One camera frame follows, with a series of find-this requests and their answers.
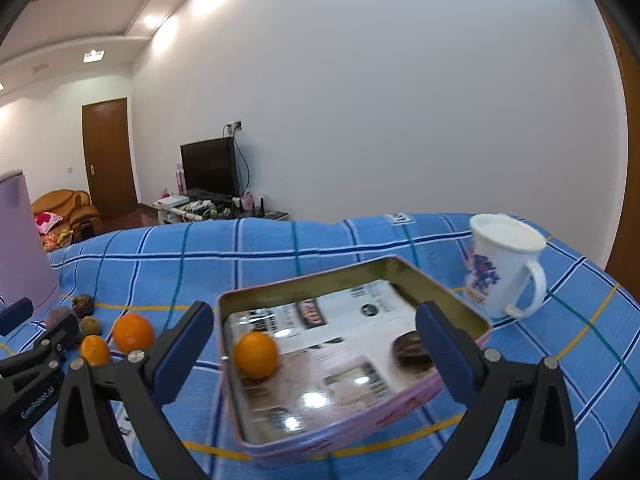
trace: plaid tablecloth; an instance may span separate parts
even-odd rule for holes
[[[459,292],[471,244],[469,217],[417,214],[392,221],[382,216],[333,225],[247,218],[110,233],[50,256],[64,294],[56,304],[91,294],[107,330],[121,314],[140,312],[159,332],[171,306],[175,309],[169,326],[194,300],[215,306],[228,290],[388,254],[402,256]],[[553,295],[527,319],[496,319],[490,345],[510,360],[537,363],[545,355],[560,359],[577,428],[580,478],[587,479],[620,438],[640,400],[635,378],[640,376],[640,306],[595,264],[540,231],[548,237],[540,261]],[[531,295],[527,289],[521,306]],[[0,347],[23,351],[43,330],[39,319],[30,320],[0,338]],[[418,478],[463,412],[444,391],[386,430],[332,456],[267,470],[240,452],[220,386],[213,336],[178,400],[164,412],[204,471],[228,480]],[[513,410],[514,403],[504,410],[474,477],[490,468]],[[33,431],[45,461],[54,415],[55,410],[49,412]],[[141,471],[154,478],[142,448],[133,442],[132,449]]]

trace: orange sofa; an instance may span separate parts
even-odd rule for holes
[[[31,204],[31,212],[34,216],[42,212],[62,216],[63,221],[49,232],[59,234],[64,229],[72,229],[75,241],[80,241],[80,232],[88,223],[92,225],[95,235],[102,234],[100,213],[91,204],[91,197],[85,191],[51,191]]]

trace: mug handle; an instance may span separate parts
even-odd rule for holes
[[[545,270],[540,265],[537,260],[529,260],[525,267],[531,273],[531,277],[533,278],[534,286],[536,287],[536,291],[533,295],[533,301],[531,305],[525,310],[520,310],[514,304],[509,305],[504,308],[504,311],[511,317],[516,319],[531,316],[537,309],[542,306],[542,301],[545,299],[546,294],[546,274]]]

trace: blue gripper pad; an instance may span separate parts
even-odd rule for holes
[[[27,298],[16,301],[12,306],[0,310],[0,335],[9,335],[20,323],[33,316],[33,303]]]
[[[151,398],[156,406],[170,404],[177,398],[212,330],[213,311],[207,303],[199,303],[184,314],[178,325],[158,338],[159,347],[167,342],[170,345],[156,364],[153,356],[147,364],[153,368]]]
[[[484,365],[476,343],[466,332],[455,328],[433,301],[418,307],[415,327],[453,400],[471,406],[484,380]]]

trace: cable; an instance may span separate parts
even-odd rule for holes
[[[249,169],[249,164],[247,163],[246,159],[244,158],[244,155],[242,154],[242,150],[240,150],[240,146],[238,146],[238,141],[236,140],[237,130],[238,129],[236,128],[233,132],[234,144],[236,145],[236,148],[238,149],[238,153],[240,153],[242,160],[244,160],[244,165],[246,166],[246,174],[247,174],[246,186],[242,190],[242,193],[240,194],[240,196],[243,196],[246,193],[246,190],[249,189],[249,184],[251,184],[251,170]]]

